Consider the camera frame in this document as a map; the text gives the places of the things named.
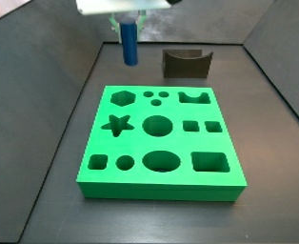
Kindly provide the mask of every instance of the gray table surface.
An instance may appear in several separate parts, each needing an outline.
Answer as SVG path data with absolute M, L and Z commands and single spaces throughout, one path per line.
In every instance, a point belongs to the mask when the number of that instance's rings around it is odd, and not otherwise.
M 162 78 L 162 49 L 213 51 L 209 76 Z M 104 45 L 21 243 L 299 242 L 299 121 L 238 46 Z M 74 182 L 105 85 L 212 87 L 249 187 L 234 203 L 85 199 Z

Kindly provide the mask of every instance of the cylinder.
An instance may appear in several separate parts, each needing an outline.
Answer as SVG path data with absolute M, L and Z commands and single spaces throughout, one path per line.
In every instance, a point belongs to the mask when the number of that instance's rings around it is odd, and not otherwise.
M 122 60 L 128 66 L 136 66 L 137 58 L 137 26 L 136 20 L 125 17 L 121 22 L 121 38 L 122 38 Z

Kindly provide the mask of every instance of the small circular hole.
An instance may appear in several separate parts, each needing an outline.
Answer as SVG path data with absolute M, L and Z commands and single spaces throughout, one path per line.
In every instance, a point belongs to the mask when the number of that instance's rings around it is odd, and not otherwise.
M 117 167 L 121 171 L 129 171 L 133 168 L 133 165 L 134 161 L 130 156 L 125 155 L 117 159 Z
M 144 92 L 145 97 L 153 97 L 153 92 L 152 91 L 145 91 Z
M 161 105 L 161 101 L 157 100 L 157 99 L 154 99 L 154 100 L 150 101 L 150 104 L 152 104 L 153 106 L 160 106 L 160 105 Z
M 161 97 L 168 97 L 168 96 L 169 96 L 169 94 L 168 94 L 165 91 L 162 91 L 161 93 L 158 93 L 158 95 L 160 95 Z

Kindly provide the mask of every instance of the green shape sorter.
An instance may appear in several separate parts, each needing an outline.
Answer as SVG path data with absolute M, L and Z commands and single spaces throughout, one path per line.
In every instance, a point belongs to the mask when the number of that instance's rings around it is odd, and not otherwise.
M 213 90 L 106 86 L 77 183 L 85 197 L 234 201 L 246 181 Z

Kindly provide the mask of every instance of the square hole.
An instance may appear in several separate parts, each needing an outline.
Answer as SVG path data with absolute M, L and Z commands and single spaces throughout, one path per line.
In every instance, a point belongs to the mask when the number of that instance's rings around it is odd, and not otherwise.
M 222 132 L 221 125 L 217 121 L 205 121 L 204 126 L 208 132 Z
M 230 171 L 226 156 L 221 152 L 192 152 L 192 163 L 196 172 Z
M 198 122 L 185 120 L 182 121 L 182 128 L 186 132 L 198 132 L 200 131 Z
M 89 170 L 104 170 L 108 163 L 108 156 L 104 154 L 94 154 L 90 157 L 87 168 Z

